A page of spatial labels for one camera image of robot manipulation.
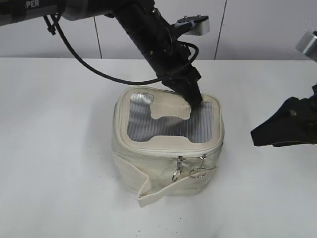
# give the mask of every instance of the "metal ring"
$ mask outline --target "metal ring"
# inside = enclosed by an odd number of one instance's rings
[[[193,179],[200,179],[203,176],[205,176],[207,174],[207,169],[205,168],[197,168],[197,169],[193,169],[189,172],[189,176]]]

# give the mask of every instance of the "silver metal block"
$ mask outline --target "silver metal block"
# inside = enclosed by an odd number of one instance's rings
[[[207,21],[197,23],[190,31],[185,35],[202,36],[210,31],[209,19]]]
[[[317,33],[307,32],[297,44],[296,49],[317,62]]]

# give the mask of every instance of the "bag lid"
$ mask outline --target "bag lid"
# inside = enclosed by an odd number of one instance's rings
[[[224,130],[219,101],[203,95],[200,107],[174,92],[132,87],[120,97],[114,119],[118,142],[147,152],[210,151],[221,146]]]

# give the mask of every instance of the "silver foil lining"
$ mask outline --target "silver foil lining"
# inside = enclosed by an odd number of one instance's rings
[[[184,136],[192,143],[206,143],[212,138],[212,103],[202,102],[192,110],[189,119],[175,116],[151,117],[153,96],[135,93],[131,96],[128,136],[146,142],[155,136]]]

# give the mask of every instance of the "bag strap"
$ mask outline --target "bag strap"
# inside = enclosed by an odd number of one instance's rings
[[[137,167],[135,167],[130,162],[126,161],[125,159],[115,155],[114,156],[114,162],[115,164],[125,172],[128,172],[133,179],[136,180],[136,183],[139,185],[138,189],[139,192],[138,195],[138,202],[141,207],[145,207],[147,205],[150,205],[152,203],[155,203],[159,201],[161,198],[172,194],[177,189],[186,189],[189,186],[193,186],[193,184],[197,184],[197,188],[202,187],[200,184],[206,184],[206,180],[210,180],[210,178],[213,176],[214,171],[206,171],[206,174],[201,178],[192,178],[190,176],[187,176],[185,178],[182,178],[169,186],[164,187],[160,191],[157,191],[155,193],[151,193],[152,185],[150,178],[147,174],[140,171]]]

